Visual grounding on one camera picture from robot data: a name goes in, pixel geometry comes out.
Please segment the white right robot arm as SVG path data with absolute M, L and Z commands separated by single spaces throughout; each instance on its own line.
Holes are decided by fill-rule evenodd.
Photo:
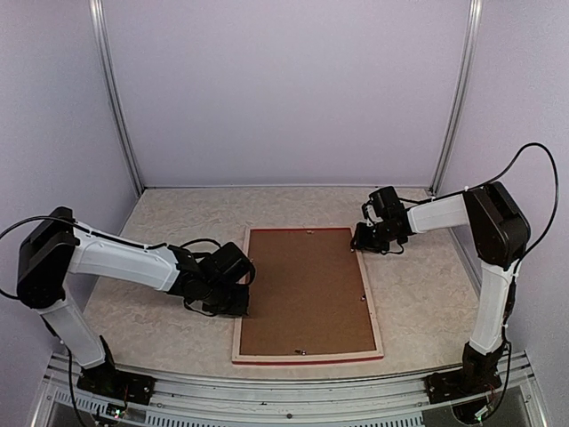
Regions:
M 406 206 L 393 187 L 375 190 L 362 205 L 351 250 L 402 254 L 409 237 L 432 230 L 468 226 L 482 269 L 482 285 L 468 348 L 481 355 L 505 343 L 505 328 L 515 304 L 517 267 L 531 236 L 529 223 L 501 182 Z M 395 242 L 397 251 L 390 249 Z

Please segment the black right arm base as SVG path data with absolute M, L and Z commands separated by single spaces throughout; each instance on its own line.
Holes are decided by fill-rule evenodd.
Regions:
M 501 387 L 497 365 L 506 344 L 495 351 L 480 353 L 467 342 L 464 346 L 461 367 L 445 373 L 434 373 L 425 378 L 430 404 L 462 399 Z

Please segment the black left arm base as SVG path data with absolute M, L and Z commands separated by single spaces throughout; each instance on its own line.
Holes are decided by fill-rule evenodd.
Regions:
M 103 397 L 148 406 L 155 389 L 156 379 L 116 367 L 112 352 L 100 336 L 104 360 L 92 368 L 81 368 L 77 388 Z

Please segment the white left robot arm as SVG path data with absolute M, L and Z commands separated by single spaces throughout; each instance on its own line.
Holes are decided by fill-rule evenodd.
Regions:
M 204 314 L 242 317 L 256 269 L 233 242 L 193 253 L 188 245 L 147 245 L 108 235 L 78 222 L 60 206 L 38 216 L 37 227 L 20 245 L 16 297 L 36 311 L 68 347 L 93 385 L 108 396 L 124 387 L 104 339 L 94 334 L 67 294 L 70 274 L 114 278 L 180 297 L 186 307 L 200 302 Z

